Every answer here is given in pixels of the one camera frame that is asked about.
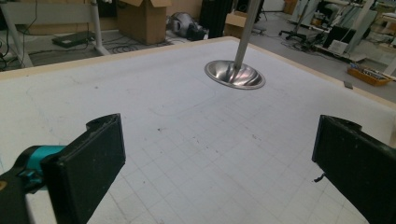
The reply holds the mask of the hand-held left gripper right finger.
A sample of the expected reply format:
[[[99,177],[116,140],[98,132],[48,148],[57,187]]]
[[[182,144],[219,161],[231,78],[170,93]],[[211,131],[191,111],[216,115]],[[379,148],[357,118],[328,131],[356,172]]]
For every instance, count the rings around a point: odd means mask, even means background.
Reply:
[[[396,224],[396,148],[355,122],[322,115],[312,161],[370,224]]]

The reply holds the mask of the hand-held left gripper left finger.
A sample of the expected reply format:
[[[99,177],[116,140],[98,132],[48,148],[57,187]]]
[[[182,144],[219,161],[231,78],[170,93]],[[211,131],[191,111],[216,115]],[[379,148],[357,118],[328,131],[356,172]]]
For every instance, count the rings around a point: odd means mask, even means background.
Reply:
[[[119,114],[89,121],[67,146],[32,146],[0,175],[0,224],[33,224],[26,195],[46,189],[58,224],[86,224],[126,155]]]

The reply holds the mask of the steel hook stand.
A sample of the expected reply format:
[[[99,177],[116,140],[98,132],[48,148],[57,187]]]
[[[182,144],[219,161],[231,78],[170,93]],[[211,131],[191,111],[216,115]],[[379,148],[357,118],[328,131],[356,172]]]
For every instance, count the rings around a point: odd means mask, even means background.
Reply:
[[[250,0],[247,20],[234,60],[215,60],[205,66],[206,75],[221,85],[238,90],[257,90],[266,83],[265,77],[260,71],[243,63],[260,4],[261,0]]]

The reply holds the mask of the orange tool tray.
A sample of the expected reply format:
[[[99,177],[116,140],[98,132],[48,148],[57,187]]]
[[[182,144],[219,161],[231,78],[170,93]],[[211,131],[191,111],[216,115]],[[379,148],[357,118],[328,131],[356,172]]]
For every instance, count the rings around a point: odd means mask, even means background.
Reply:
[[[356,77],[357,79],[362,80],[372,86],[384,86],[391,81],[394,81],[394,78],[388,77],[372,68],[360,66],[355,63],[351,63],[346,71],[351,76]]]

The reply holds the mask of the white grid mat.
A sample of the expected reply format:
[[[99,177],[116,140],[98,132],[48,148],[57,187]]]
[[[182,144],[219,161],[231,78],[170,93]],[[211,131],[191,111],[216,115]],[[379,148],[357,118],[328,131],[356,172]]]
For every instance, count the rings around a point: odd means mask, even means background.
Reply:
[[[121,116],[126,162],[92,224],[365,224],[312,161],[323,115],[396,146],[396,105],[257,47],[257,90],[205,65],[231,38],[0,73],[0,174],[33,145],[66,145]]]

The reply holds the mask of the flat black device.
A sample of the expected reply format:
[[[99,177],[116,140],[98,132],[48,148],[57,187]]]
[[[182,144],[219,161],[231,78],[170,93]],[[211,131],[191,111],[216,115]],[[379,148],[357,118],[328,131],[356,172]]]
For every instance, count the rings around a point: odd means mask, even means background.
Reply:
[[[86,44],[95,39],[95,34],[90,31],[78,32],[71,35],[64,35],[52,38],[51,41],[54,45],[62,48],[72,48],[81,44]]]

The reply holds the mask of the office chair base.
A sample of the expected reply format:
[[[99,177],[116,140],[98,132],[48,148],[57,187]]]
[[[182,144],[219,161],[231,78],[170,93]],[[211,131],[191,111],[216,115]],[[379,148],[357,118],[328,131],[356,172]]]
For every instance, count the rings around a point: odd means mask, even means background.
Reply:
[[[304,34],[300,34],[300,33],[298,32],[298,29],[297,29],[297,28],[295,28],[295,29],[293,29],[293,30],[291,30],[291,31],[284,31],[284,30],[282,30],[282,31],[280,31],[280,32],[278,33],[278,35],[283,35],[283,34],[286,34],[286,35],[287,35],[287,36],[286,36],[286,39],[287,39],[287,40],[291,39],[292,37],[297,37],[297,38],[299,38],[301,41],[305,41],[305,40],[307,39],[307,36],[304,35]]]

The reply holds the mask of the large open cardboard box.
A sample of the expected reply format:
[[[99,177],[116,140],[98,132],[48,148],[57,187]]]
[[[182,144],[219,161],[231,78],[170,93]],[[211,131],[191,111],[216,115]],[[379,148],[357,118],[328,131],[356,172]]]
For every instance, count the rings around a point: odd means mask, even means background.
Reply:
[[[117,0],[120,33],[145,45],[162,43],[171,5],[171,0]]]

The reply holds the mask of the grey rounded appliance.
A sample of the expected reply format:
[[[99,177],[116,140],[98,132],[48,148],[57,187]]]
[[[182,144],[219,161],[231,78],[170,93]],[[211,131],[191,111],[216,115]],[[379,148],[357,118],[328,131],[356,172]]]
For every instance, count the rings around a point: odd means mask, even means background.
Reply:
[[[190,41],[204,40],[206,31],[186,12],[176,12],[167,19],[166,27],[175,35]]]

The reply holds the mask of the small cardboard box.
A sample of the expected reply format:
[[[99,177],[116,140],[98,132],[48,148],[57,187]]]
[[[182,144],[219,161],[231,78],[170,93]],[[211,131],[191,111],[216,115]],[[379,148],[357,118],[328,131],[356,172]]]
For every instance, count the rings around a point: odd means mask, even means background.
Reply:
[[[224,25],[224,36],[233,36],[241,38],[245,29],[245,24],[248,18],[248,14],[241,11],[234,11],[226,16]]]

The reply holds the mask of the white desk frame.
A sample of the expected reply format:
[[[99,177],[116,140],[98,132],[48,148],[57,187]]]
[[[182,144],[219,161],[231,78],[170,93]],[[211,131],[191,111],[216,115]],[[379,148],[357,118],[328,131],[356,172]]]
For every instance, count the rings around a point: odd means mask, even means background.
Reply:
[[[17,31],[17,24],[69,24],[92,23],[95,34],[94,48],[101,55],[109,52],[102,44],[97,0],[88,0],[88,4],[10,2],[0,0],[0,10],[5,18],[7,28],[14,43],[15,54],[23,68],[33,67],[29,54],[25,50]]]

